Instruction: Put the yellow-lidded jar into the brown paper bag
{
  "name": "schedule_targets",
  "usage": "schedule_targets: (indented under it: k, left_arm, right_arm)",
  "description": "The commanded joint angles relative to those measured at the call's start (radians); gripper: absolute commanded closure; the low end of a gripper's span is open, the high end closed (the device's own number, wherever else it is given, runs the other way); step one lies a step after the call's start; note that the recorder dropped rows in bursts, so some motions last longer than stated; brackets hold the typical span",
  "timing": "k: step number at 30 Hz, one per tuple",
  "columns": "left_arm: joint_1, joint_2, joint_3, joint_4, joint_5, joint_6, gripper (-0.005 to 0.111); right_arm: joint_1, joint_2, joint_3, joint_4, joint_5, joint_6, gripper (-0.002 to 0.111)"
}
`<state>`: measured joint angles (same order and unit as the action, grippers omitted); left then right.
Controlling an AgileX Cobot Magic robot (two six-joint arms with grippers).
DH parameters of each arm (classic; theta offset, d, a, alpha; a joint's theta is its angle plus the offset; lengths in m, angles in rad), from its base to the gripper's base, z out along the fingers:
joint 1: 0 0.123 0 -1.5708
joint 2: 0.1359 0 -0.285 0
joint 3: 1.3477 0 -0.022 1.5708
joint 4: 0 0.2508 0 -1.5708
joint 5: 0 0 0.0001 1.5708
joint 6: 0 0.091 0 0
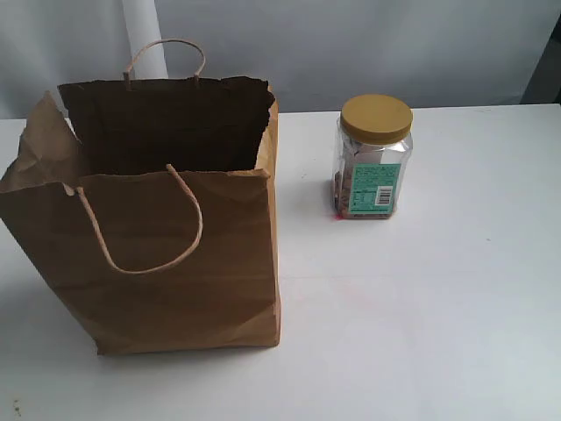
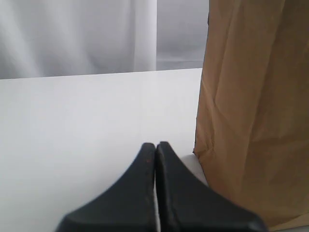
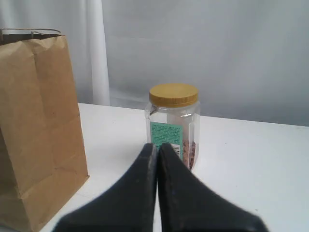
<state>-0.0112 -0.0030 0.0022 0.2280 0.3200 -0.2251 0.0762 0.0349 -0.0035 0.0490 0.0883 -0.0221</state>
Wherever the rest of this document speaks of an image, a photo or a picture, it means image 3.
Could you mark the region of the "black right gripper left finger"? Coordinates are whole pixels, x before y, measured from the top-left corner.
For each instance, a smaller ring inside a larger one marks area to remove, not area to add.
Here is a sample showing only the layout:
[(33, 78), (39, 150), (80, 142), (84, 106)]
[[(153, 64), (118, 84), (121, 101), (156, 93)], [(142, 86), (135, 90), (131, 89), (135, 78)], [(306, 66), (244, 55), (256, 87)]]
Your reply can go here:
[(126, 173), (88, 204), (63, 216), (56, 232), (151, 232), (158, 152), (145, 144)]

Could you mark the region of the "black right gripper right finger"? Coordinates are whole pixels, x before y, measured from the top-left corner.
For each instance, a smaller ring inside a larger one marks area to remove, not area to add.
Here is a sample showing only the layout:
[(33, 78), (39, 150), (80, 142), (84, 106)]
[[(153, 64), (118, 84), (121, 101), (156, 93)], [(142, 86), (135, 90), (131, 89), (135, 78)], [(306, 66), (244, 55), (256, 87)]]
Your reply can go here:
[(157, 161), (158, 196), (164, 232), (266, 232), (262, 219), (205, 186), (163, 143)]

